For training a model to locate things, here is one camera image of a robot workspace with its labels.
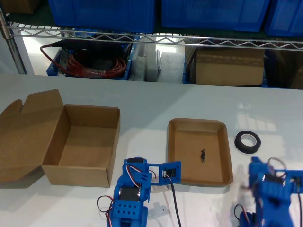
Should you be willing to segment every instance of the cardboard box lid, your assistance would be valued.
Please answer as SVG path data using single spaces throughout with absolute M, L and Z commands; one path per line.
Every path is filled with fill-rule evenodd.
M 0 182 L 16 181 L 43 163 L 64 108 L 58 90 L 30 94 L 0 115 Z
M 234 64 L 264 67 L 264 50 L 211 49 L 198 50 L 197 63 Z

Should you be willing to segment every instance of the coiled red cable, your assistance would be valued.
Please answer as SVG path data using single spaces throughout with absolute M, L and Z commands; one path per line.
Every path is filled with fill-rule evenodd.
M 74 77 L 105 78 L 105 79 L 117 78 L 117 77 L 122 77 L 126 69 L 126 63 L 120 57 L 112 60 L 114 67 L 110 70 L 95 70 L 85 67 L 75 59 L 75 56 L 77 56 L 77 58 L 80 59 L 85 58 L 87 57 L 87 51 L 79 51 L 76 53 L 72 53 L 70 55 L 67 61 L 67 70 L 66 70 L 45 53 L 43 49 L 46 47 L 52 47 L 52 45 L 50 44 L 50 45 L 41 46 L 40 50 L 48 58 L 48 60 L 50 60 L 56 67 L 61 69 L 64 73 Z

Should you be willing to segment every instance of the wire shelf rail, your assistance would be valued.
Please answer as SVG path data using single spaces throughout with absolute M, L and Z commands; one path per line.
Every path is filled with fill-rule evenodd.
M 14 37 L 39 37 L 55 39 L 78 39 L 114 43 L 142 43 L 165 44 L 204 47 L 230 47 L 250 49 L 272 49 L 303 51 L 303 41 L 286 39 L 239 39 L 204 37 L 200 35 L 156 33 L 112 33 L 103 31 L 74 30 L 73 28 L 60 28 L 50 26 L 33 26 L 19 23 L 10 23 Z

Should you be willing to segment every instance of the cardboard box on shelf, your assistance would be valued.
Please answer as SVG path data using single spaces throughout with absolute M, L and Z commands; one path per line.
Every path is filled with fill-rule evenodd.
M 114 107 L 63 105 L 58 90 L 30 94 L 0 115 L 0 187 L 109 187 L 120 132 Z
M 0 0 L 5 13 L 33 14 L 41 0 Z
M 196 83 L 221 86 L 260 85 L 263 50 L 206 49 L 196 51 Z

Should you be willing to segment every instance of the black tape roll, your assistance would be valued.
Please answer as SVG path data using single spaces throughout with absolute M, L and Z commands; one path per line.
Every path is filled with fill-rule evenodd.
M 242 143 L 242 139 L 248 139 L 252 142 L 253 146 L 246 146 L 245 144 Z M 236 148 L 245 153 L 245 154 L 254 154 L 257 152 L 257 150 L 259 150 L 260 146 L 261 146 L 261 140 L 260 137 L 251 132 L 251 131 L 240 131 L 238 133 L 238 135 L 235 138 L 235 145 Z

